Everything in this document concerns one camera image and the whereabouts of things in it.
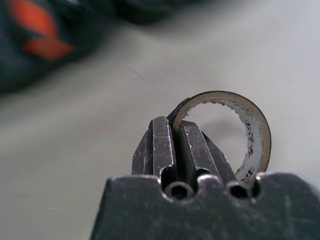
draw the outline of scratched metal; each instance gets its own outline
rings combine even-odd
[[[156,176],[107,181],[91,240],[318,240],[320,196],[292,174],[261,174],[255,197],[237,198],[216,177],[198,178],[188,201],[170,201]]]
[[[224,184],[236,181],[236,176],[224,153],[202,132],[207,147],[210,150],[214,164]]]
[[[165,116],[153,119],[132,159],[132,174],[161,177],[165,168],[175,165],[176,156],[169,122]]]
[[[187,183],[195,181],[196,171],[199,169],[207,170],[220,178],[202,131],[194,122],[182,121],[179,128],[179,144],[185,163]]]

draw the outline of orange marking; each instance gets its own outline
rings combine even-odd
[[[47,61],[56,61],[74,50],[59,40],[55,19],[44,8],[30,0],[9,0],[9,10],[14,20],[24,29],[42,35],[28,40],[23,49]]]
[[[74,48],[55,38],[38,37],[24,44],[23,49],[30,54],[44,58],[49,62],[57,61],[71,53]]]

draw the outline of white surface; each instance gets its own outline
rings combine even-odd
[[[270,171],[320,186],[319,14],[317,0],[217,2],[153,27],[124,25],[99,53],[9,96],[0,108],[0,238],[88,239],[105,180],[130,173],[149,121],[210,90],[262,109]],[[196,123],[235,167],[247,143],[240,121],[202,113]]]

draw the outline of blurry object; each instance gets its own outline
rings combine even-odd
[[[150,24],[197,0],[114,0],[117,14],[134,24]]]
[[[110,1],[1,1],[0,93],[26,87],[93,50],[114,16]]]

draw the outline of tape roll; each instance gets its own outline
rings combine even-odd
[[[247,136],[247,153],[236,171],[238,181],[250,183],[259,172],[268,168],[271,154],[271,132],[262,111],[249,99],[228,91],[207,91],[184,100],[174,113],[172,131],[178,133],[182,120],[199,104],[214,103],[227,106],[238,114]]]

